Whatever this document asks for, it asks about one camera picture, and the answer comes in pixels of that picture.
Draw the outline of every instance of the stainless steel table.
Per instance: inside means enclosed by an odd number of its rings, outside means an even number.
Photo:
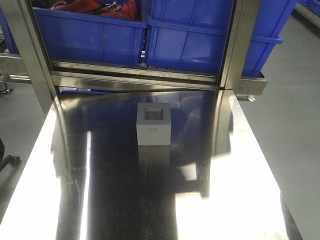
[[[140,102],[170,103],[170,146],[138,146]],[[0,239],[288,236],[278,185],[226,90],[57,96]]]

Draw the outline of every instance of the gray square block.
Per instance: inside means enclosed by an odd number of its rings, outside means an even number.
[[[171,144],[171,109],[169,103],[138,103],[136,136],[139,146]]]

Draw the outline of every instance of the blue plastic crate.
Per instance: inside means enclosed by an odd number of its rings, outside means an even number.
[[[141,1],[136,3],[141,9]],[[141,60],[147,28],[145,19],[133,21],[43,8],[34,8],[34,13],[52,59],[131,66]],[[0,24],[10,53],[18,54],[2,10]]]
[[[298,3],[300,3],[302,6],[310,7],[311,0],[298,0]]]
[[[313,12],[318,17],[320,17],[320,1],[311,0],[310,11]]]
[[[233,0],[152,0],[150,15],[155,20],[228,29]],[[254,34],[277,37],[297,0],[262,0]]]
[[[148,18],[148,65],[206,73],[221,68],[227,31]],[[281,37],[252,37],[243,75],[257,77]]]

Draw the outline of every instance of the gray floor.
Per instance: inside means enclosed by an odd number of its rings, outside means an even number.
[[[8,83],[8,87],[13,87],[10,94],[0,94],[0,137],[4,156],[20,156],[21,164],[0,172],[0,222],[45,120],[31,84]]]
[[[313,212],[319,202],[308,206],[301,201],[319,192],[319,186],[312,185],[319,174],[306,178],[305,171],[319,169],[320,30],[293,12],[281,35],[284,43],[275,47],[262,71],[268,80],[263,95],[256,97],[256,103],[240,104],[285,201],[289,206],[305,206],[300,211],[290,209],[300,216],[296,223],[304,229],[302,236],[318,239],[308,234],[314,234],[312,228],[318,225],[319,216]],[[292,240],[301,239],[293,219],[290,234]]]
[[[284,43],[263,69],[269,81],[263,95],[256,103],[241,103],[276,176],[281,169],[274,167],[275,161],[285,168],[291,158],[320,157],[320,30],[294,13],[281,35]],[[0,136],[5,153],[19,155],[22,164],[0,173],[0,220],[44,122],[32,86],[9,85],[14,91],[0,95]]]

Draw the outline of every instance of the metal frame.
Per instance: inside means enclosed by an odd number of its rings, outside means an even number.
[[[56,88],[76,87],[120,91],[232,89],[261,95],[267,81],[241,77],[261,0],[235,0],[219,77],[203,73],[50,61],[30,0],[0,0],[20,55],[0,54],[2,80],[32,83],[46,114]]]
[[[301,15],[307,18],[314,25],[316,25],[318,28],[320,28],[320,17],[315,15],[313,12],[309,11],[308,8],[302,6],[300,3],[297,2],[294,9],[297,10]]]

